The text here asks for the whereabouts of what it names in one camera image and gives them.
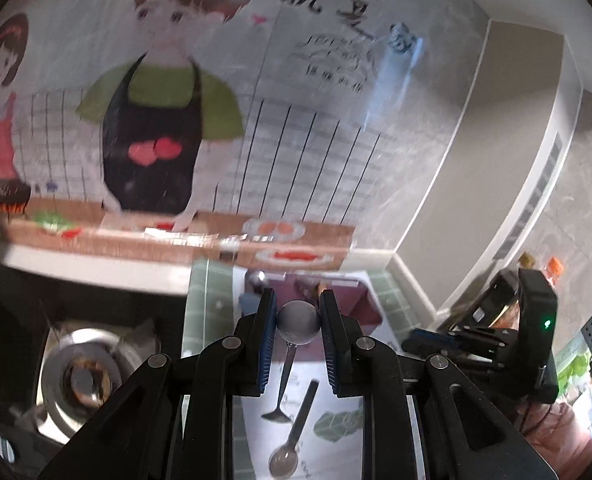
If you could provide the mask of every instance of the red dress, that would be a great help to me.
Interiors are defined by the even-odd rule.
[[[12,121],[15,93],[9,95],[5,105],[5,115],[0,121],[0,180],[18,179],[18,172],[13,166]]]

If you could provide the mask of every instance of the green shirt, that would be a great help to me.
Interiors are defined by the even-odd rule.
[[[118,85],[133,63],[112,68],[89,89],[76,112],[85,121],[102,124]],[[243,118],[236,96],[214,75],[200,70],[202,86],[202,138],[227,140],[242,137]],[[193,94],[193,67],[169,68],[141,63],[128,88],[129,100],[157,108],[185,108]]]

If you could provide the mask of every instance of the cartoon man in apron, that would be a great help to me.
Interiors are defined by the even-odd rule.
[[[249,1],[135,0],[150,48],[101,76],[77,109],[82,139],[100,130],[102,174],[90,153],[83,167],[105,208],[177,215],[182,230],[204,190],[213,193],[244,136],[242,117],[229,87],[187,50]]]

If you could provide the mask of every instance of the spoon handle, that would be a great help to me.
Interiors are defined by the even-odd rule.
[[[291,373],[291,365],[294,363],[297,348],[298,346],[292,343],[287,343],[287,355],[285,356],[285,362],[282,365],[281,387],[278,390],[278,403],[276,404],[276,407],[278,408],[281,406],[282,396],[285,394],[285,388],[287,388],[289,374]]]
[[[302,434],[302,430],[305,427],[305,422],[309,416],[309,410],[311,409],[311,405],[314,402],[314,397],[316,397],[317,389],[318,381],[311,381],[309,383],[309,387],[307,388],[305,398],[303,399],[300,409],[298,410],[298,415],[296,415],[294,425],[291,427],[291,431],[289,432],[287,444],[291,447],[296,447],[298,440],[300,440],[300,435]]]

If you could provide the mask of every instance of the tiled wall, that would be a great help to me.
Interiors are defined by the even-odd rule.
[[[559,351],[592,315],[592,94],[585,92],[567,160],[522,250],[543,266],[557,256],[566,266],[556,291]]]

